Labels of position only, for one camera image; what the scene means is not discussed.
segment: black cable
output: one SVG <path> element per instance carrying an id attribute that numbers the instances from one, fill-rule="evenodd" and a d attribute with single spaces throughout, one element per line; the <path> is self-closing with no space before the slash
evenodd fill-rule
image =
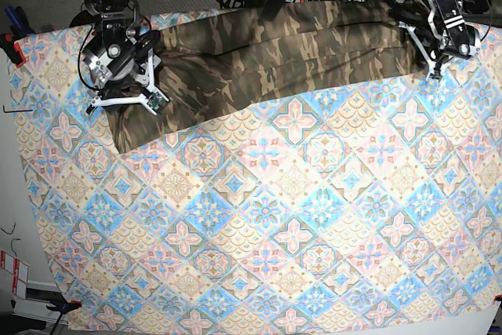
<path id="1" fill-rule="evenodd" d="M 89 84 L 87 84 L 85 82 L 84 78 L 82 77 L 82 73 L 80 72 L 80 59 L 82 58 L 82 50 L 84 49 L 85 43 L 87 42 L 87 38 L 89 38 L 91 31 L 93 31 L 93 30 L 94 30 L 94 25 L 91 25 L 91 28 L 89 29 L 89 31 L 87 32 L 87 35 L 84 38 L 84 41 L 80 45 L 80 50 L 78 51 L 78 59 L 77 59 L 77 70 L 78 70 L 78 76 L 79 76 L 82 84 L 84 86 L 86 86 L 87 88 L 93 90 L 94 92 L 99 92 L 99 91 L 101 91 L 101 89 L 97 88 L 95 86 L 90 86 Z"/>
<path id="2" fill-rule="evenodd" d="M 10 249 L 13 251 L 14 255 L 17 257 L 16 250 L 14 250 L 14 241 L 20 241 L 21 239 L 11 239 L 10 240 Z"/>
<path id="3" fill-rule="evenodd" d="M 12 231 L 10 231 L 10 233 L 9 233 L 9 232 L 7 232 L 4 228 L 0 228 L 0 229 L 2 229 L 2 231 L 3 231 L 6 235 L 13 235 L 13 234 L 14 234 L 14 230 L 16 229 L 16 221 L 14 221 L 13 229 L 12 229 Z"/>
<path id="4" fill-rule="evenodd" d="M 489 26 L 488 26 L 488 30 L 486 31 L 485 35 L 483 36 L 483 38 L 481 38 L 481 42 L 483 42 L 486 37 L 488 37 L 488 33 L 489 31 L 492 29 L 492 22 L 493 22 L 493 13 L 492 13 L 492 5 L 491 3 L 489 2 L 489 0 L 485 0 L 486 1 L 486 4 L 488 5 L 488 12 L 489 12 Z"/>

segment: tile pattern fabric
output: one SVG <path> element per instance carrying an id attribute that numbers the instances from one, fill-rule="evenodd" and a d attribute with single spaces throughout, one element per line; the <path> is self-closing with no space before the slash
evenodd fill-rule
<path id="1" fill-rule="evenodd" d="M 85 32 L 24 39 L 8 67 L 13 106 L 34 110 L 14 117 L 42 246 L 83 305 L 73 330 L 363 330 L 502 290 L 501 30 L 440 83 L 273 100 L 125 155 L 84 112 Z"/>

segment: camouflage fabric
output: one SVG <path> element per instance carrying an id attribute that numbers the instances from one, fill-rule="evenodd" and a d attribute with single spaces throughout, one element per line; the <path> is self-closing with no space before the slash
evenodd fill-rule
<path id="1" fill-rule="evenodd" d="M 250 104 L 420 70 L 381 4 L 285 5 L 273 22 L 240 9 L 165 29 L 159 88 L 171 102 L 108 112 L 120 153 Z"/>

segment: red clamp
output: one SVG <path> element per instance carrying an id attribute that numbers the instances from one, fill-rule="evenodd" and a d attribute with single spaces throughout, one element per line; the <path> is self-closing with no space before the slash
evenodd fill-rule
<path id="1" fill-rule="evenodd" d="M 0 35 L 0 47 L 5 50 L 5 53 L 16 67 L 19 68 L 26 63 L 23 50 L 21 50 L 19 43 L 14 42 L 12 35 Z"/>

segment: cloth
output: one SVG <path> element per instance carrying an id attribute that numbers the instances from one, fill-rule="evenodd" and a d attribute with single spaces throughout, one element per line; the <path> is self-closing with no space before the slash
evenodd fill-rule
<path id="1" fill-rule="evenodd" d="M 250 104 L 419 70 L 415 47 L 373 3 L 305 2 L 273 22 L 240 9 L 163 31 L 159 88 L 171 103 L 152 115 L 108 113 L 115 146 L 135 149 Z"/>
<path id="2" fill-rule="evenodd" d="M 8 64 L 13 108 L 34 110 L 14 119 L 42 248 L 83 304 L 72 330 L 332 333 L 500 294 L 501 30 L 440 83 L 269 100 L 122 155 L 104 111 L 85 113 L 86 32 L 25 38 Z"/>

